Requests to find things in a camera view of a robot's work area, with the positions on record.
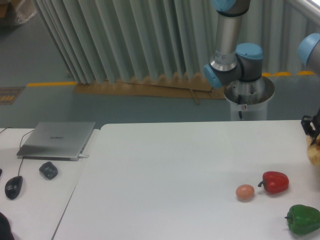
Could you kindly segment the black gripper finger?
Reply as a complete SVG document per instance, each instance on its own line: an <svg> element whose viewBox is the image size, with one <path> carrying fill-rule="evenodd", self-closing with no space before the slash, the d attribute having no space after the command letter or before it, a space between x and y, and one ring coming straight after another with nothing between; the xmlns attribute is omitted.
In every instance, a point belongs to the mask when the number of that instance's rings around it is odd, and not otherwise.
<svg viewBox="0 0 320 240"><path fill-rule="evenodd" d="M301 119L301 126L304 130L304 133L307 136L315 136L316 135L316 127L314 125L314 116L304 115Z"/></svg>

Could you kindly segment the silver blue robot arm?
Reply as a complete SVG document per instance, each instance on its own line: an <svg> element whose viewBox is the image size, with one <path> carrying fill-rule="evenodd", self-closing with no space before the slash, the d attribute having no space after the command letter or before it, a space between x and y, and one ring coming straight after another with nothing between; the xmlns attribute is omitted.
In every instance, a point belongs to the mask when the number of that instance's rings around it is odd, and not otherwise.
<svg viewBox="0 0 320 240"><path fill-rule="evenodd" d="M254 43L237 44L248 0L214 0L218 13L215 53L204 66L214 88L223 88L233 121L267 119L268 102L275 93L271 80L262 75L263 50Z"/></svg>

